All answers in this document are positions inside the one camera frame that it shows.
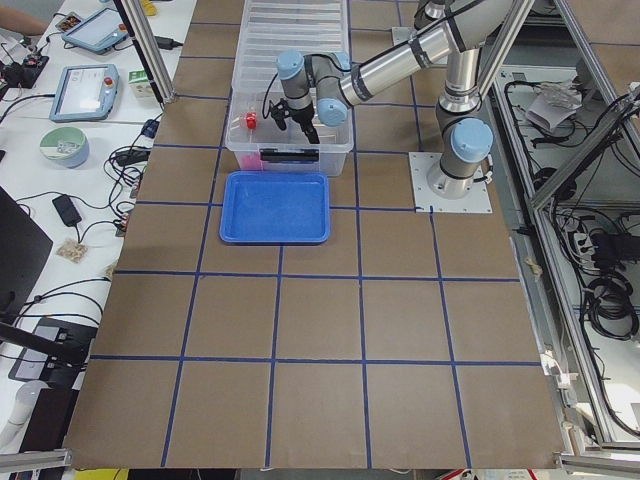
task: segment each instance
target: white table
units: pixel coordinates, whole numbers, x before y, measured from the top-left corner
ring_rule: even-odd
[[[154,34],[184,42],[195,3],[196,0],[156,3],[158,15],[149,17]],[[67,0],[60,11],[64,13],[75,11],[87,17],[102,7],[103,4],[97,0]],[[57,21],[59,17],[53,20],[52,25]],[[55,31],[52,25],[47,34]],[[130,40],[127,40],[122,45],[127,45],[129,42]],[[49,64],[38,79],[36,88],[25,90],[23,96],[54,93],[62,69],[70,65],[113,63],[117,66],[123,83],[114,109],[107,120],[71,124],[85,133],[91,150],[87,162],[76,169],[66,169],[52,164],[39,151],[40,139],[50,130],[60,126],[48,120],[51,99],[36,99],[15,108],[0,124],[0,148],[7,152],[4,160],[0,162],[0,186],[15,199],[51,190],[81,197],[92,205],[106,205],[109,192],[113,187],[113,180],[104,173],[103,162],[111,151],[133,141],[140,132],[142,123],[157,116],[161,111],[160,107],[155,98],[136,98],[127,85],[128,72],[142,69],[133,47],[118,52],[112,51],[106,55],[95,55],[80,48],[65,50],[60,36],[54,35],[51,37],[51,45],[45,48],[44,53],[51,57]],[[179,48],[162,51],[171,76],[175,73],[179,55]],[[16,93],[17,91],[12,89],[7,94],[7,98],[13,98]],[[8,102],[3,102],[0,111],[4,111],[7,105]],[[151,146],[150,141],[147,141],[147,146]],[[128,199],[128,192],[129,190],[125,189],[119,200]],[[55,195],[47,195],[23,202],[31,207],[32,218],[54,243],[52,254],[32,294],[43,293],[77,280],[104,276],[106,269],[117,261],[122,247],[122,239],[114,235],[115,228],[105,224],[94,227],[87,235],[84,244],[89,247],[89,251],[79,264],[57,256],[55,254],[57,247],[65,239],[75,238],[75,231],[65,227],[60,221],[51,203],[54,197]],[[74,204],[83,218],[79,224],[81,231],[93,222],[114,218],[109,210],[93,210],[77,201],[74,201]],[[94,282],[68,290],[84,293],[104,306],[109,285],[106,282]],[[99,312],[95,305],[73,296],[51,299],[34,306],[29,313],[48,314],[55,313],[56,310],[85,314],[99,320]],[[60,319],[91,325],[88,320]],[[35,318],[24,319],[21,327],[31,331],[36,323]],[[0,345],[0,353],[8,356],[15,357],[20,351],[20,347],[6,343]],[[13,360],[0,358],[0,428],[4,426],[13,407],[15,393],[22,385],[22,382],[9,380],[7,377],[13,364]],[[79,388],[81,380],[82,374],[76,382],[76,387]],[[2,453],[16,452],[22,441],[23,432],[24,429]],[[65,473],[65,478],[72,477],[73,472]],[[6,478],[9,478],[9,475],[0,475],[0,480]]]

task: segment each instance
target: clear plastic bin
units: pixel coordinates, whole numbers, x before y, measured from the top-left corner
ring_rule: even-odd
[[[322,125],[316,117],[320,144],[312,145],[291,119],[284,132],[273,119],[263,119],[262,106],[281,52],[349,51],[346,0],[247,0],[240,32],[225,132],[225,145],[235,153],[240,168],[340,175],[353,148],[351,112],[336,128]],[[281,98],[282,87],[276,80],[266,104]],[[254,130],[247,127],[249,113],[257,115]]]

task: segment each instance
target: tablet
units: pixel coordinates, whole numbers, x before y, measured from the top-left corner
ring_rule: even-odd
[[[120,14],[105,8],[62,34],[62,40],[90,52],[102,54],[127,38]]]
[[[113,64],[65,67],[49,118],[54,122],[103,120],[113,108],[118,90]]]

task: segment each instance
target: black monitor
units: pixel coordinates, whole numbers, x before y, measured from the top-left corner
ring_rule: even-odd
[[[47,234],[0,188],[0,321],[14,323],[52,246]]]

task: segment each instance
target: white robot link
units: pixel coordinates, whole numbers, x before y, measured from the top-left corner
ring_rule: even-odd
[[[493,144],[491,129],[476,118],[488,91],[479,83],[480,48],[509,16],[509,25],[503,27],[508,30],[507,35],[501,31],[502,46],[496,42],[494,50],[499,51],[492,52],[494,58],[483,73],[489,71],[480,79],[490,84],[532,3],[533,0],[420,0],[415,30],[409,39],[355,66],[342,52],[303,55],[285,51],[277,59],[285,98],[271,104],[270,114],[282,130],[286,129],[285,118],[291,117],[310,143],[317,144],[320,141],[313,126],[312,88],[319,121],[336,127],[347,119],[349,108],[448,57],[444,93],[436,109],[445,150],[428,173],[428,181],[438,195],[462,198]]]

